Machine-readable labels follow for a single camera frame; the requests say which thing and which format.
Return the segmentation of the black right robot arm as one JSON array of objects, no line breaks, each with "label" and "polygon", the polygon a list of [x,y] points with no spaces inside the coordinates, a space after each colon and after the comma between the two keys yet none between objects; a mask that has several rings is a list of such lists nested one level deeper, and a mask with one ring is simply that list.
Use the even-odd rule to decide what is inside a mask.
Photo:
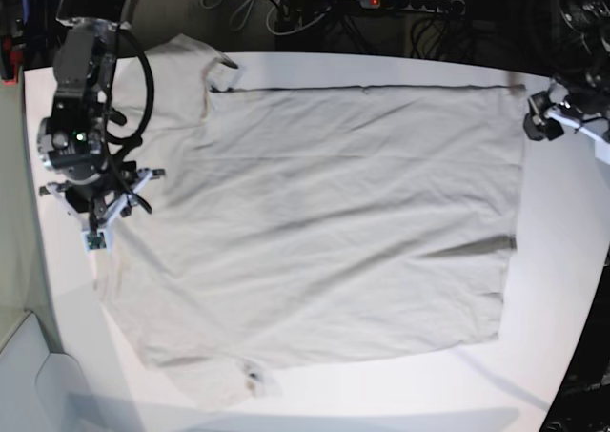
[{"label": "black right robot arm", "polygon": [[[37,152],[45,167],[66,178],[47,185],[42,194],[64,199],[71,211],[86,216],[93,232],[109,224],[112,216],[128,214],[134,204],[146,212],[152,209],[136,189],[146,173],[126,159],[143,143],[155,95],[150,62],[124,12],[128,2],[60,1],[56,19],[68,32],[53,63],[57,87],[51,114],[41,121],[37,137]],[[142,66],[146,98],[136,130],[118,137],[109,133],[108,125],[127,122],[112,105],[122,41],[133,48]]]}]

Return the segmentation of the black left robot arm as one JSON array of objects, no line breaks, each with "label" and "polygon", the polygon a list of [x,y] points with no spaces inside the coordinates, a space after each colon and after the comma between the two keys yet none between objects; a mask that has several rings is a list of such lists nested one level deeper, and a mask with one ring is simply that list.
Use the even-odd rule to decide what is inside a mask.
[{"label": "black left robot arm", "polygon": [[589,128],[609,121],[609,0],[555,0],[562,23],[578,39],[579,52],[560,63],[532,31],[532,43],[553,70],[547,89],[531,95],[523,130],[532,141],[553,141],[570,128],[590,134],[603,144],[600,134]]}]

